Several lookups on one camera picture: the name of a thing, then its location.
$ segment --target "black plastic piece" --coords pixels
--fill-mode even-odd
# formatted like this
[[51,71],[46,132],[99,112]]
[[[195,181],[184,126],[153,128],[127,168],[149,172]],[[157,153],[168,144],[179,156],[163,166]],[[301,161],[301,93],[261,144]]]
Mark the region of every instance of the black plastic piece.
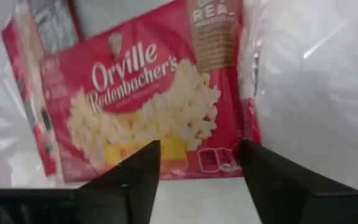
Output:
[[153,141],[79,189],[0,190],[0,224],[147,224],[160,158]]
[[358,191],[252,141],[238,152],[263,224],[358,224]]

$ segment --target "microwave popcorn package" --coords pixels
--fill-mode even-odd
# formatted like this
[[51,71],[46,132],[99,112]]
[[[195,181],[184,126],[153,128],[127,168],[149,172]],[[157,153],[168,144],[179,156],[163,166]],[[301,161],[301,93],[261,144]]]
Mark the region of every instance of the microwave popcorn package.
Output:
[[245,17],[239,0],[176,0],[47,57],[64,181],[90,180],[155,139],[162,179],[241,176]]
[[20,1],[2,31],[46,175],[56,174],[57,144],[47,121],[39,63],[46,55],[71,47],[81,39],[73,12],[70,0]]

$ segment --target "yellow label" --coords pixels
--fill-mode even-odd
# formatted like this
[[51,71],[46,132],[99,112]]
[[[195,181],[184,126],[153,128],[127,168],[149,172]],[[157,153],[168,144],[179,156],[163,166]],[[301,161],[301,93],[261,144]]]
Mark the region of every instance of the yellow label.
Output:
[[[123,145],[107,144],[104,148],[104,158],[106,165],[115,166],[128,158],[133,153],[139,151],[151,141],[130,142]],[[163,138],[161,139],[161,159],[163,161],[187,161],[186,142],[180,138]]]

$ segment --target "white surface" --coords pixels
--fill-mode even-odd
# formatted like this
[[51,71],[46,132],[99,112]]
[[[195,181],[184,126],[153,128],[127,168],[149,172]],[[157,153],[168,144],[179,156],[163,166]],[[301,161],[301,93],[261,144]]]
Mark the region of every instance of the white surface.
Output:
[[260,224],[243,178],[161,181],[150,224]]

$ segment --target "nutrition label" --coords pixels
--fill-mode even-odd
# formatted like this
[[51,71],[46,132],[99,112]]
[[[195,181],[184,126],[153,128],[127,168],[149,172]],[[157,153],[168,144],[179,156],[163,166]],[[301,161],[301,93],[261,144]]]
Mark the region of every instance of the nutrition label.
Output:
[[78,42],[66,0],[33,0],[31,7],[46,54],[54,54]]
[[233,0],[187,0],[200,71],[234,65],[237,4],[238,1]]

